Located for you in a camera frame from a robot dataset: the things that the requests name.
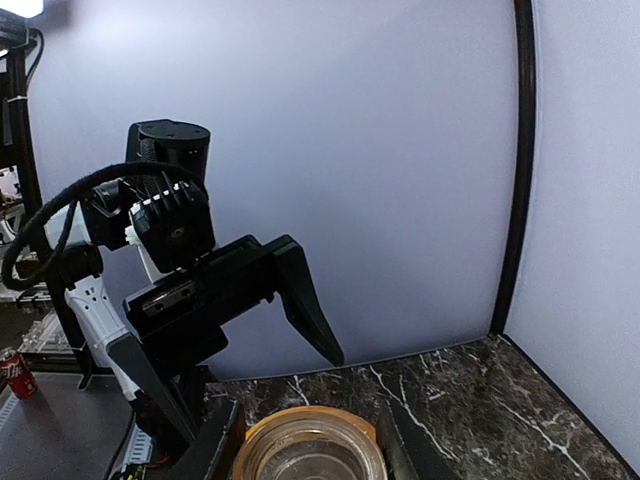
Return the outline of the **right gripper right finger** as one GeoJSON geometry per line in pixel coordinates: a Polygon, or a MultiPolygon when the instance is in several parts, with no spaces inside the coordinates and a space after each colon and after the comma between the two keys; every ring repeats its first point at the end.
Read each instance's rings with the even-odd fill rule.
{"type": "Polygon", "coordinates": [[[390,479],[453,480],[458,476],[440,457],[409,413],[397,403],[382,408],[377,442],[390,479]]]}

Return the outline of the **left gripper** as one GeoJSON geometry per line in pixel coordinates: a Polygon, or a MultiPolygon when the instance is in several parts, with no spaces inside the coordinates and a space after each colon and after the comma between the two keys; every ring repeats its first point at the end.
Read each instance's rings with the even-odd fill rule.
{"type": "Polygon", "coordinates": [[[304,249],[293,238],[261,244],[245,236],[128,298],[137,332],[109,342],[107,354],[136,385],[130,403],[139,428],[160,444],[193,443],[198,427],[171,378],[225,349],[224,325],[276,297],[293,328],[331,365],[343,366],[304,249]]]}

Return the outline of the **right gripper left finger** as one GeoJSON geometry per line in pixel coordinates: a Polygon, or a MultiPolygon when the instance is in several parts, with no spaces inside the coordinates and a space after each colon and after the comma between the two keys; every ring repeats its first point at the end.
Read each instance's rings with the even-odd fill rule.
{"type": "Polygon", "coordinates": [[[177,480],[230,479],[246,436],[245,412],[237,400],[224,400],[202,425],[196,441],[172,467],[177,480]]]}

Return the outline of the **orange juice bottle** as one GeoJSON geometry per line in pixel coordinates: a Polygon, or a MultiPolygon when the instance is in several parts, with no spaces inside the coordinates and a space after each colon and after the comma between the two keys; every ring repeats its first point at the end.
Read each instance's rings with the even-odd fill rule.
{"type": "Polygon", "coordinates": [[[375,427],[328,406],[277,412],[251,427],[232,479],[386,479],[375,427]]]}

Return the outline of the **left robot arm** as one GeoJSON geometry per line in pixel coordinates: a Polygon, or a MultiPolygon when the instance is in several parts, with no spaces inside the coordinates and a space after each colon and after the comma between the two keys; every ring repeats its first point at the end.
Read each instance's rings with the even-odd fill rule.
{"type": "Polygon", "coordinates": [[[193,123],[134,123],[124,167],[67,194],[45,227],[93,359],[171,457],[199,431],[191,369],[224,350],[224,325],[260,303],[280,299],[322,357],[344,362],[296,240],[217,242],[204,187],[210,141],[193,123]]]}

